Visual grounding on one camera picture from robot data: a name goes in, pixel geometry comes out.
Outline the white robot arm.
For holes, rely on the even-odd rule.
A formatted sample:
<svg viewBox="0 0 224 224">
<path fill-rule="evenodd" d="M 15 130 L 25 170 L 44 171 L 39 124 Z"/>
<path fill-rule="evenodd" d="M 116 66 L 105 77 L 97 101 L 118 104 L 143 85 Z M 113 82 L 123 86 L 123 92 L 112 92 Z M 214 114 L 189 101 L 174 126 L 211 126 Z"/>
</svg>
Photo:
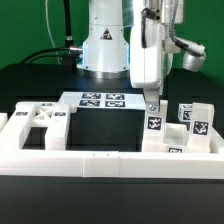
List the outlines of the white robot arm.
<svg viewBox="0 0 224 224">
<path fill-rule="evenodd" d="M 176 36 L 184 0 L 89 0 L 89 34 L 78 67 L 96 78 L 130 76 L 144 92 L 146 110 L 160 109 L 163 81 L 173 55 L 184 51 L 183 68 L 200 70 L 205 47 Z"/>
</svg>

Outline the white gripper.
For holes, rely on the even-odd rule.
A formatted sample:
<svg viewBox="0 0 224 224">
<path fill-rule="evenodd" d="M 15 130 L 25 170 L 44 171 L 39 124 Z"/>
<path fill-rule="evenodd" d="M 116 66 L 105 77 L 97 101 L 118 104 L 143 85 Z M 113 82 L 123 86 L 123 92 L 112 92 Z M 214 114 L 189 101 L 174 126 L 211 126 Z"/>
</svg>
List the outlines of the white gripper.
<svg viewBox="0 0 224 224">
<path fill-rule="evenodd" d="M 159 111 L 159 90 L 170 71 L 168 28 L 172 0 L 133 0 L 130 79 L 143 88 L 148 112 Z"/>
</svg>

